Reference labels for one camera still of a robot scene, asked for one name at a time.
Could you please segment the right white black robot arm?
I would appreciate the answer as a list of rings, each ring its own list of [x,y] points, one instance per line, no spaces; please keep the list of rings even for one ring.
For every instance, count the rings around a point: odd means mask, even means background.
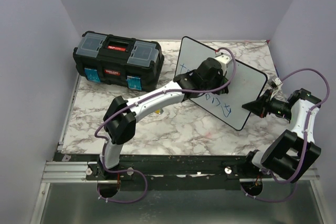
[[[286,102],[272,98],[272,91],[265,93],[255,101],[242,105],[242,108],[260,118],[268,114],[290,122],[286,129],[267,149],[250,151],[241,165],[242,173],[249,178],[255,177],[260,170],[269,170],[280,178],[289,180],[299,167],[299,173],[291,181],[295,183],[321,154],[313,138],[313,126],[319,107],[311,112],[308,128],[305,122],[309,109],[321,102],[311,92],[300,89],[294,91]]]

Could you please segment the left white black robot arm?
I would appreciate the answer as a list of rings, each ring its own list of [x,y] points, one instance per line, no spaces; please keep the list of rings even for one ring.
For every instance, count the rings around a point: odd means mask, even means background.
[[[177,75],[150,93],[128,100],[122,96],[114,98],[94,134],[96,138],[104,139],[98,173],[104,179],[116,175],[123,145],[134,137],[136,124],[149,114],[206,93],[228,93],[226,73],[230,60],[224,55],[207,58],[197,69]]]

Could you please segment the white dry-erase whiteboard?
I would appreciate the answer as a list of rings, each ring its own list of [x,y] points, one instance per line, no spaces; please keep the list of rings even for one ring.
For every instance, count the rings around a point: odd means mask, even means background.
[[[231,58],[226,50],[216,53],[211,46],[185,36],[181,40],[175,75],[197,69],[207,58],[217,56]],[[242,105],[255,101],[262,93],[267,81],[268,77],[265,73],[237,60],[235,76],[228,86],[227,94],[207,93],[191,101],[230,127],[240,131],[250,116],[250,112],[243,109]]]

